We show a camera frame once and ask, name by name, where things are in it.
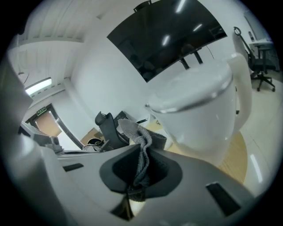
table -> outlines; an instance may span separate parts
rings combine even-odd
[[[249,43],[249,46],[260,46],[260,45],[273,45],[272,41],[266,40],[266,39],[260,39],[256,41],[252,41]]]
[[[162,125],[157,120],[152,121],[146,126],[146,129],[153,132],[162,128]],[[178,149],[178,147],[174,143],[167,151],[176,154],[184,154]],[[237,132],[233,135],[226,156],[222,164],[218,168],[224,173],[234,178],[235,180],[237,180],[238,182],[240,182],[241,184],[243,184],[247,172],[247,166],[247,147],[245,145],[245,141],[241,132]]]

mug handle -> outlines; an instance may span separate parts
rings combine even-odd
[[[248,63],[243,55],[233,53],[231,57],[227,59],[227,63],[232,70],[240,102],[240,112],[236,115],[233,130],[233,133],[236,133],[247,121],[252,111],[252,82]]]

chair leg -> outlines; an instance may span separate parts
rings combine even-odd
[[[269,85],[275,88],[275,85],[273,85],[270,81],[268,81],[266,78],[263,79],[263,81],[267,82]]]
[[[251,78],[251,80],[261,80],[261,78],[259,78],[259,77]]]
[[[259,85],[258,88],[256,89],[257,91],[260,91],[260,87],[261,87],[262,82],[263,82],[263,80],[261,79],[261,80],[260,80],[260,85]]]

white plastic surface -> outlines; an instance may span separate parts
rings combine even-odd
[[[205,67],[200,66],[199,70],[193,70],[192,74],[191,70],[181,74],[173,79],[174,82],[169,82],[167,87],[162,88],[163,91],[157,92],[151,98],[149,105],[155,109],[194,102],[207,94],[217,92],[217,89],[233,76],[234,80],[225,92],[208,103],[176,113],[151,112],[184,155],[218,166],[225,156],[231,136],[242,127],[250,115],[252,87],[249,68],[241,54],[235,53],[227,59],[227,62],[216,65],[207,64]],[[240,101],[238,116],[236,116],[236,93]]]
[[[174,76],[149,98],[151,109],[159,111],[192,105],[220,90],[231,80],[232,72],[226,62],[215,60]]]

black office chair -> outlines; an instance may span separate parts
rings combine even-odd
[[[136,8],[134,8],[134,11],[137,12],[137,11],[141,10],[142,8],[144,8],[148,5],[151,5],[151,4],[152,4],[151,0],[140,3]]]
[[[125,141],[120,133],[116,130],[114,119],[111,113],[107,115],[98,113],[95,123],[99,126],[106,142],[109,141],[109,146],[113,149],[128,146],[129,143]]]
[[[258,59],[253,55],[252,50],[249,45],[245,42],[243,37],[241,36],[241,30],[238,27],[234,27],[235,34],[240,37],[243,41],[248,54],[248,65],[251,70],[254,72],[251,74],[251,80],[260,80],[260,84],[257,88],[257,91],[260,91],[260,87],[262,82],[266,82],[273,87],[272,91],[275,92],[275,85],[272,84],[272,78],[264,76],[264,73],[267,74],[267,69],[275,70],[275,65],[271,62],[271,60],[266,59],[266,51],[270,50],[269,48],[258,48]]]

